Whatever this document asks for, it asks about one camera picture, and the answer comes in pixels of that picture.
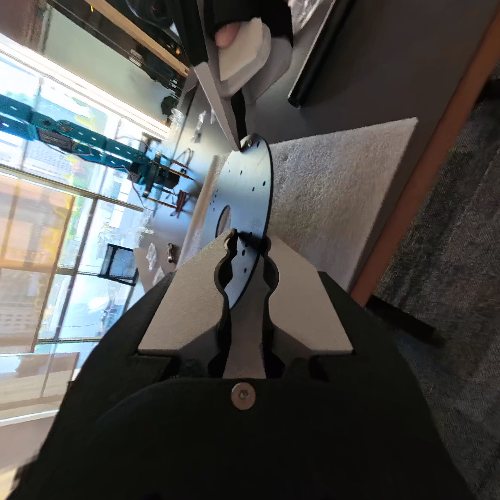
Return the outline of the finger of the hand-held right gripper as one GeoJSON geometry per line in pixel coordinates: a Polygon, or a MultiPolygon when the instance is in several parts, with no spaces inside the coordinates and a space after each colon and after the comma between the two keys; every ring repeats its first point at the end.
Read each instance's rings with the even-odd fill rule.
{"type": "Polygon", "coordinates": [[[209,63],[193,67],[203,91],[213,109],[217,121],[234,151],[241,150],[241,142],[247,136],[246,104],[242,91],[227,95],[218,72],[213,72],[209,63]]]}
{"type": "Polygon", "coordinates": [[[271,51],[264,66],[246,83],[246,106],[251,107],[289,69],[292,44],[288,39],[272,39],[271,51]]]}

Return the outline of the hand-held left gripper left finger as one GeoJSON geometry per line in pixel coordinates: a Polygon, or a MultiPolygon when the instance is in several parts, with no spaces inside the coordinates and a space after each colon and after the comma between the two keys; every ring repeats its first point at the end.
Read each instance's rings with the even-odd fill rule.
{"type": "Polygon", "coordinates": [[[229,299],[237,231],[228,229],[172,278],[139,346],[144,355],[174,356],[211,363],[227,357],[231,342],[229,299]]]}

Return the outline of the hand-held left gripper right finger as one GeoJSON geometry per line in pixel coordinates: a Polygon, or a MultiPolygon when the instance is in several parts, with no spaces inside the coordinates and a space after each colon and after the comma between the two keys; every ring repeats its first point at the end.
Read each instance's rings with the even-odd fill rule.
{"type": "Polygon", "coordinates": [[[265,282],[270,288],[266,328],[271,353],[284,365],[353,353],[318,271],[277,236],[267,237],[265,282]]]}

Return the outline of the black metal chassis plate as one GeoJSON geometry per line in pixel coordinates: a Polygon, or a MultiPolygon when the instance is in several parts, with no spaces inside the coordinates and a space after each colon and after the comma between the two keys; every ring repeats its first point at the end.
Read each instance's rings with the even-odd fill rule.
{"type": "Polygon", "coordinates": [[[214,185],[206,212],[201,246],[218,236],[218,227],[226,207],[230,208],[230,228],[238,234],[237,255],[232,259],[233,278],[225,287],[229,307],[243,295],[257,265],[266,237],[272,208],[272,154],[265,139],[250,134],[241,142],[241,150],[231,152],[214,185]],[[247,137],[252,147],[242,150],[247,137]]]}

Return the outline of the dark desk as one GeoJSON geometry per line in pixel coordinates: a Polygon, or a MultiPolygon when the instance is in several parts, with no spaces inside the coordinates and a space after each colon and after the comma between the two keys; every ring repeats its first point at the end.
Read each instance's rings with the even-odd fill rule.
{"type": "Polygon", "coordinates": [[[248,111],[247,126],[272,145],[418,118],[384,225],[349,292],[365,305],[497,62],[499,1],[355,1],[296,109],[286,97],[327,10],[314,15],[288,74],[248,111]]]}

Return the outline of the black desk foot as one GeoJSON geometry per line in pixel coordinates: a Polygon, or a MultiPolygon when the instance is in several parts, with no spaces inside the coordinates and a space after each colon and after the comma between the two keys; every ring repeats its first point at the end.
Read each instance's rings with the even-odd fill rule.
{"type": "Polygon", "coordinates": [[[422,343],[434,347],[442,347],[445,344],[445,340],[436,333],[434,327],[375,295],[369,297],[365,307],[392,328],[401,330],[422,343]]]}

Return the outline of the person's right hand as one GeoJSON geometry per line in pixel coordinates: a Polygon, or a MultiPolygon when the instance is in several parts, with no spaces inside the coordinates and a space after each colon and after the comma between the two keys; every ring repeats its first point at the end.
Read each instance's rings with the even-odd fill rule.
{"type": "Polygon", "coordinates": [[[241,22],[225,24],[215,33],[215,43],[219,49],[227,49],[232,45],[241,28],[241,22]]]}

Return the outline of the white foam sheet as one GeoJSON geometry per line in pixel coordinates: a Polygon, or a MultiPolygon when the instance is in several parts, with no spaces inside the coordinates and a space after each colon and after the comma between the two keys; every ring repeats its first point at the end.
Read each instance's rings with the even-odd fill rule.
{"type": "MultiPolygon", "coordinates": [[[[371,251],[417,117],[271,145],[274,189],[269,231],[350,292],[371,251]]],[[[209,171],[178,266],[201,248],[203,222],[229,153],[209,156],[209,171]]],[[[264,378],[261,328],[264,263],[242,305],[231,312],[235,345],[223,378],[264,378]]]]}

